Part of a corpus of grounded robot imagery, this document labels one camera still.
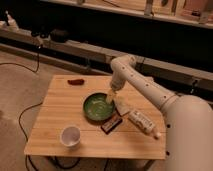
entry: table top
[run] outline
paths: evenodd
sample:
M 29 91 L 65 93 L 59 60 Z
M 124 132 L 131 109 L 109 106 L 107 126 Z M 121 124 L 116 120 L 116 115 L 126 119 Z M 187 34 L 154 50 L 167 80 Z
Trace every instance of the table top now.
M 67 80 L 82 78 L 84 85 L 69 85 Z M 131 123 L 128 116 L 110 134 L 106 135 L 98 124 L 88 122 L 83 102 L 96 92 L 107 93 L 111 76 L 55 75 L 37 116 L 26 155 L 70 156 L 128 159 L 165 159 L 165 125 L 163 116 L 129 83 L 118 91 L 130 105 L 147 115 L 162 133 L 159 140 L 144 135 Z M 59 140 L 62 129 L 76 125 L 81 131 L 80 144 L 74 149 L 64 147 Z

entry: bowl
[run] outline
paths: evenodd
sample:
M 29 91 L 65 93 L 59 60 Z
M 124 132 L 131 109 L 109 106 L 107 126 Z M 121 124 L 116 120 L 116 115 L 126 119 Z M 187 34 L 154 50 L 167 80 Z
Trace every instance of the bowl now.
M 115 103 L 106 102 L 107 94 L 94 93 L 86 98 L 83 104 L 83 110 L 86 117 L 93 121 L 104 121 L 110 118 L 115 110 Z

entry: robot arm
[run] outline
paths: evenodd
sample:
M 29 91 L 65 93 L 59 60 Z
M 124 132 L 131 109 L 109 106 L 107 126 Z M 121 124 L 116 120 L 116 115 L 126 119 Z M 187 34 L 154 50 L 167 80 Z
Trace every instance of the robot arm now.
M 164 87 L 136 72 L 134 56 L 112 60 L 113 91 L 132 84 L 166 116 L 166 171 L 213 170 L 213 111 L 203 99 L 176 96 Z
M 110 84 L 113 91 L 122 89 L 127 80 L 159 110 L 163 110 L 166 103 L 178 98 L 173 92 L 135 71 L 133 69 L 135 65 L 136 59 L 132 55 L 112 60 L 111 68 L 114 73 Z

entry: white bottle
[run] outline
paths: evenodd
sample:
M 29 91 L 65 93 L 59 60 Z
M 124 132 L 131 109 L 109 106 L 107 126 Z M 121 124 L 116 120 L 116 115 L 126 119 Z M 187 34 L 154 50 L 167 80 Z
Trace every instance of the white bottle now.
M 133 109 L 129 114 L 129 119 L 146 135 L 152 136 L 155 139 L 161 137 L 161 133 L 158 132 L 156 125 L 140 111 Z
M 9 28 L 10 28 L 12 31 L 18 31 L 18 30 L 19 30 L 19 27 L 18 27 L 18 24 L 16 23 L 16 20 L 13 19 L 13 18 L 11 17 L 11 15 L 8 13 L 8 11 L 6 11 L 5 13 L 6 13 L 6 15 L 7 15 Z

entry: paper cup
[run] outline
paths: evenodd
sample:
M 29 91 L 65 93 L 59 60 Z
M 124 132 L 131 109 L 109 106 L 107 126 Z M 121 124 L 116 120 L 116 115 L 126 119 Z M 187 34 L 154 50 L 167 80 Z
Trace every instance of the paper cup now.
M 74 147 L 80 141 L 80 130 L 76 126 L 64 128 L 60 135 L 61 143 L 66 147 Z

